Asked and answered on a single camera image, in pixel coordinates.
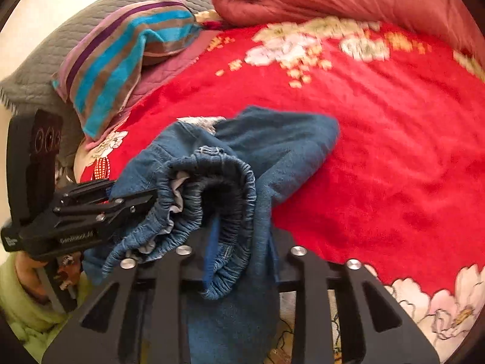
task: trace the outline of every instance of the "striped pillow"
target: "striped pillow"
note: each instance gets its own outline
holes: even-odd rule
[[[78,113],[87,137],[98,139],[125,107],[142,66],[187,47],[200,30],[181,1],[144,1],[106,17],[69,52],[52,84]]]

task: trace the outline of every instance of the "denim fabric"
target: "denim fabric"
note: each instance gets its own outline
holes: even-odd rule
[[[271,208],[321,166],[335,144],[338,125],[322,115],[250,107],[215,129],[213,136],[174,123],[128,163],[111,197],[156,187],[158,199],[142,223],[117,234],[103,272],[110,272],[127,249],[164,228],[174,201],[170,181],[177,171],[186,171],[191,178],[182,189],[184,209],[173,216],[170,234],[156,236],[157,247],[146,260],[182,244],[210,215],[206,290],[188,295],[192,363],[259,364],[274,336],[279,309],[268,261]],[[99,278],[103,250],[85,254],[91,278]]]

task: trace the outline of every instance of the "light green fleece clothing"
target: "light green fleece clothing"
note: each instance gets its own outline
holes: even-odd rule
[[[10,254],[0,265],[0,308],[24,348],[40,362],[69,315],[55,312],[49,304],[38,304],[25,292],[15,272],[15,257],[15,253]],[[90,291],[91,286],[83,273],[78,284],[78,305]]]

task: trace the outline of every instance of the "beige wall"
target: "beige wall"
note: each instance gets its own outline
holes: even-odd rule
[[[0,32],[0,79],[12,73],[55,28],[96,0],[21,0]],[[10,113],[0,106],[0,224],[10,217],[5,149]],[[0,245],[0,264],[6,257]]]

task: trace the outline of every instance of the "blue stripe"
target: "blue stripe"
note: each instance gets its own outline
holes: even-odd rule
[[[116,96],[120,92],[121,87],[130,77],[133,70],[137,67],[137,64],[142,59],[143,51],[147,42],[176,41],[187,37],[189,34],[194,33],[199,29],[200,27],[198,25],[189,24],[180,28],[169,28],[158,31],[151,29],[143,30],[129,55],[122,60],[122,62],[120,62],[120,64],[113,70],[110,77],[106,81],[103,91],[95,101],[91,114],[87,117],[86,123],[83,127],[84,132],[90,137],[94,138],[100,134],[102,129],[104,129],[102,124],[105,121],[106,116],[112,110],[113,103]]]
[[[123,50],[125,45],[133,38],[133,34],[137,29],[137,26],[159,23],[170,19],[186,19],[190,17],[192,17],[192,14],[187,10],[176,10],[135,18],[130,23],[126,24],[127,28],[123,34],[121,34],[121,36],[115,40],[86,70],[86,73],[79,84],[78,91],[74,96],[74,105],[76,109],[80,113],[84,112],[86,97],[88,96],[91,87],[93,87],[99,73],[118,53]],[[163,39],[163,41],[177,41],[178,39],[179,38]]]

